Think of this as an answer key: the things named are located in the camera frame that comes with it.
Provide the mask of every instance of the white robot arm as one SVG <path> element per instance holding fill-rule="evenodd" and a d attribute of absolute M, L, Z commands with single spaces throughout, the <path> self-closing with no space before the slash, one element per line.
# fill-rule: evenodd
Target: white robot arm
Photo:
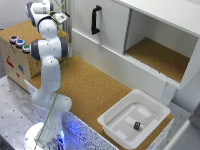
<path fill-rule="evenodd" d="M 60 24 L 69 16 L 64 13 L 48 16 L 51 11 L 53 11 L 53 5 L 49 0 L 40 0 L 39 3 L 30 2 L 26 5 L 27 16 L 32 25 L 36 27 L 36 31 L 40 32 L 44 39 L 33 41 L 30 46 L 30 53 L 34 59 L 42 61 L 41 88 L 33 94 L 32 102 L 39 107 L 47 109 L 46 117 L 56 97 L 54 92 L 61 86 L 60 65 L 56 58 L 65 58 L 68 55 L 67 42 L 63 38 L 58 38 L 57 25 L 53 21 Z M 62 113 L 69 111 L 71 106 L 72 102 L 69 97 L 61 94 L 57 95 L 53 110 L 41 134 L 38 149 L 50 149 L 49 143 L 55 141 L 63 130 Z M 40 132 L 35 137 L 35 140 L 39 138 Z"/>

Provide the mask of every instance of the black handle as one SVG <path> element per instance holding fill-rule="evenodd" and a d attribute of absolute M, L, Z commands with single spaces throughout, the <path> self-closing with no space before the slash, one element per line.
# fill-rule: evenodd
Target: black handle
<path fill-rule="evenodd" d="M 92 11 L 92 28 L 91 28 L 91 30 L 92 30 L 93 35 L 100 32 L 100 30 L 96 28 L 96 19 L 97 19 L 96 12 L 99 10 L 101 10 L 101 7 L 97 5 L 96 8 L 94 8 Z"/>

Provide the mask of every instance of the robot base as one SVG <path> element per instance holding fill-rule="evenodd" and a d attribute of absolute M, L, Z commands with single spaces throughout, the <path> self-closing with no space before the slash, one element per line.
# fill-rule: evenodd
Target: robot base
<path fill-rule="evenodd" d="M 38 143 L 37 147 L 35 148 L 36 145 L 35 137 L 37 136 L 38 132 L 43 127 L 43 125 L 44 125 L 43 122 L 35 124 L 26 132 L 24 137 L 24 150 L 49 150 L 47 145 L 44 147 L 40 143 Z M 69 145 L 69 140 L 64 140 L 64 141 L 65 141 L 64 149 L 66 150 L 66 148 Z"/>

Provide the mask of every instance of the brown box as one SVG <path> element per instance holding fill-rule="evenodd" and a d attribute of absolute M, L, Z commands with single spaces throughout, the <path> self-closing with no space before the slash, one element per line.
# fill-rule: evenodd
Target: brown box
<path fill-rule="evenodd" d="M 69 42 L 69 35 L 62 31 L 64 39 Z M 9 42 L 10 36 L 17 35 L 19 39 L 31 44 L 35 39 L 41 40 L 41 35 L 35 31 L 30 21 L 25 21 L 5 30 L 0 31 L 0 51 L 4 62 L 6 74 L 28 91 L 24 79 L 34 78 L 41 71 L 41 62 L 36 61 L 30 54 L 25 54 Z"/>

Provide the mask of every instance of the white plastic tub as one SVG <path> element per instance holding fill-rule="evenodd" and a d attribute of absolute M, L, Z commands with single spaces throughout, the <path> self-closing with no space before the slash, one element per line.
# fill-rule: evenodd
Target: white plastic tub
<path fill-rule="evenodd" d="M 135 89 L 98 118 L 105 133 L 126 149 L 136 149 L 169 115 L 170 109 Z M 135 130 L 135 122 L 140 122 Z"/>

